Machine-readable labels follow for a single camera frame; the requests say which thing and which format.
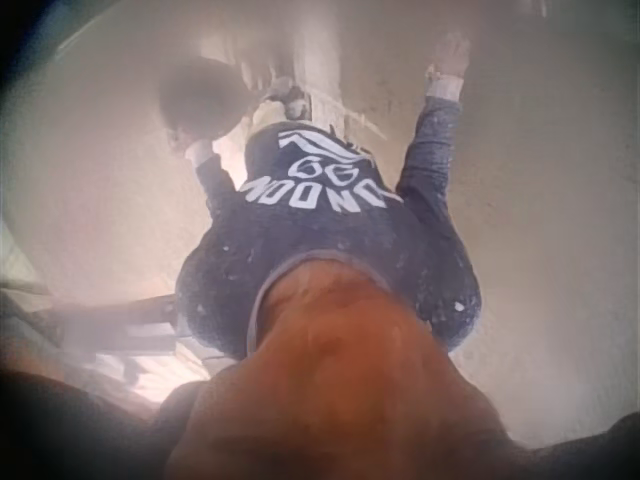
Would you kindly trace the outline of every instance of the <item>person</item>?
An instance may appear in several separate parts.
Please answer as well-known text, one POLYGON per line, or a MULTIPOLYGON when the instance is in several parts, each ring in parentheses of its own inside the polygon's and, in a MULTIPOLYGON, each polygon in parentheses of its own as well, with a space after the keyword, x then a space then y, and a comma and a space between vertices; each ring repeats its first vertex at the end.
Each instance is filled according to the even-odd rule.
POLYGON ((172 131, 174 149, 195 167, 212 218, 177 281, 189 333, 229 357, 246 358, 265 328, 261 308, 274 285, 324 260, 391 292, 442 348, 460 345, 481 309, 477 279, 447 208, 469 51, 459 33, 438 47, 395 191, 384 185, 370 154, 308 122, 287 120, 288 105, 280 101, 286 88, 267 95, 253 115, 248 180, 238 191, 213 138, 181 126, 172 131))

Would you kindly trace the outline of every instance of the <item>sleeve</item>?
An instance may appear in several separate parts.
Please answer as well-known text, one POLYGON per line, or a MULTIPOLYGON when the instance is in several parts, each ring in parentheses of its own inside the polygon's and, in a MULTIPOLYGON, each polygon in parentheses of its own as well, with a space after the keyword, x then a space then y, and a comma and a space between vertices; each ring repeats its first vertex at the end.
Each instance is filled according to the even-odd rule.
POLYGON ((229 174, 222 168, 220 155, 213 151, 212 142, 201 140, 189 147, 185 154, 191 161, 198 181, 207 196, 207 207, 211 218, 220 205, 236 196, 236 189, 229 174))
POLYGON ((431 328, 450 351, 471 332, 481 309, 478 281, 447 206, 453 136, 460 112, 456 101, 427 97, 396 188, 434 239, 438 285, 431 328))

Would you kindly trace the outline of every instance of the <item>floor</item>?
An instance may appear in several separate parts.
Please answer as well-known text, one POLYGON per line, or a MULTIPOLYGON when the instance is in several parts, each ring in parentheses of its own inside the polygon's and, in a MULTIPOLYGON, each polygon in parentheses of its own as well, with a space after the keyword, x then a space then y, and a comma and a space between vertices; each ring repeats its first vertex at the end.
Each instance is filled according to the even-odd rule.
MULTIPOLYGON (((166 148, 154 82, 228 25, 214 3, 127 3, 16 86, 5 221, 61 301, 170 293, 208 228, 190 166, 166 148)), ((297 10, 314 112, 373 151, 389 184, 450 19, 440 3, 297 10)), ((453 358, 513 437, 538 446, 638 408, 637 50, 495 22, 475 41, 450 190, 485 307, 453 358)))

